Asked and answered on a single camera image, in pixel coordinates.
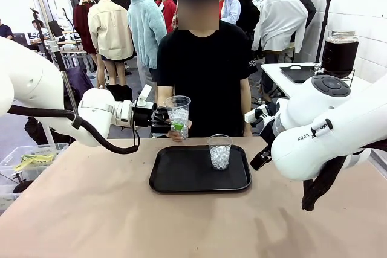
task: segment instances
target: white brick wall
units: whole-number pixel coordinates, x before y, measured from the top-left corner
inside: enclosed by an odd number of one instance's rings
[[[305,32],[302,50],[296,58],[300,62],[315,61],[317,53],[326,2],[312,1],[317,13]],[[387,73],[387,0],[332,0],[328,22],[329,34],[331,30],[356,30],[356,75],[375,82]]]

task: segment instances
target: person's hand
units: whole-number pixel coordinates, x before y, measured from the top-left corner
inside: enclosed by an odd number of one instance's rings
[[[251,136],[253,136],[253,134],[252,134],[252,127],[251,127],[251,125],[248,124],[248,123],[245,123],[245,125],[244,125],[243,136],[245,136],[245,137],[248,137],[248,136],[251,137]]]
[[[188,121],[188,128],[190,129],[191,126],[192,126],[192,122]],[[174,142],[182,142],[183,141],[183,137],[181,137],[181,135],[178,131],[169,131],[166,136],[171,138]]]

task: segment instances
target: ice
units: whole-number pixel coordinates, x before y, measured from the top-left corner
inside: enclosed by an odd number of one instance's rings
[[[226,169],[229,166],[231,146],[214,146],[210,148],[211,162],[215,169]]]
[[[176,131],[186,139],[188,137],[188,110],[184,108],[172,108],[168,110],[168,116]]]

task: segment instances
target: cup of ice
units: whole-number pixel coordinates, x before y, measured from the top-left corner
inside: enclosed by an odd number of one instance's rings
[[[223,134],[212,135],[208,139],[212,167],[216,170],[225,170],[229,166],[231,137]]]
[[[186,96],[173,96],[164,104],[171,120],[171,130],[180,133],[183,139],[188,137],[188,110],[191,99]]]

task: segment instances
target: beige jacket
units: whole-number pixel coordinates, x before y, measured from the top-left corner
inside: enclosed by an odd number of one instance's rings
[[[112,0],[100,0],[90,8],[91,40],[97,52],[107,59],[123,60],[133,55],[127,13],[125,8]]]

